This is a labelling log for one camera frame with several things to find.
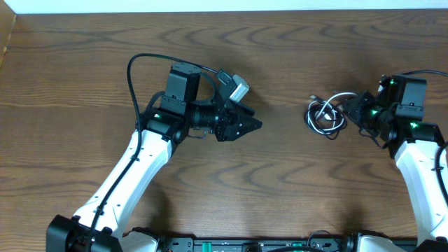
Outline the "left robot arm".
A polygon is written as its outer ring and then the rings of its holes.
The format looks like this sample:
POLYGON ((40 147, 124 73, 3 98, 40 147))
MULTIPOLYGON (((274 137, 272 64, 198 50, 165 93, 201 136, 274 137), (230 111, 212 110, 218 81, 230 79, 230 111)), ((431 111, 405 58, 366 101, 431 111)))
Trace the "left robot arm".
POLYGON ((149 183, 168 163, 190 130, 234 141, 262 122, 241 103, 246 81, 223 70, 207 75, 197 64, 171 66, 165 91, 138 114, 136 130, 112 172, 72 217, 54 217, 46 230, 47 251, 159 251, 159 239, 126 232, 132 212, 149 183))

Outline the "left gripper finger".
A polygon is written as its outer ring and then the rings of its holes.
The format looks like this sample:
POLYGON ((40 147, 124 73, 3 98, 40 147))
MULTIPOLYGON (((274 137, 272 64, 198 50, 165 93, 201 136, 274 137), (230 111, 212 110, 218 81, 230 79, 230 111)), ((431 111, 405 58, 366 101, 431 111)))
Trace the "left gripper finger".
POLYGON ((233 106, 234 106, 234 109, 238 112, 245 113, 246 115, 249 115, 249 116, 255 115, 255 110, 252 109, 251 107, 245 105, 242 102, 234 103, 233 106))
POLYGON ((246 114, 238 114, 235 125, 236 130, 234 138, 238 139, 245 134, 259 130, 262 127, 263 122, 246 114))

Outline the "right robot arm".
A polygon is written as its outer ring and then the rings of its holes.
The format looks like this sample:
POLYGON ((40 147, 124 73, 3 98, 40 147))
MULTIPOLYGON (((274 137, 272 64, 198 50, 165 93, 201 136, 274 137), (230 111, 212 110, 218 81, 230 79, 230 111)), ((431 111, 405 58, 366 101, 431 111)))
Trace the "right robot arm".
POLYGON ((361 132, 381 139, 402 174, 417 225, 417 251, 447 250, 447 140, 424 122, 427 82, 418 71, 382 76, 379 91, 342 103, 361 132))

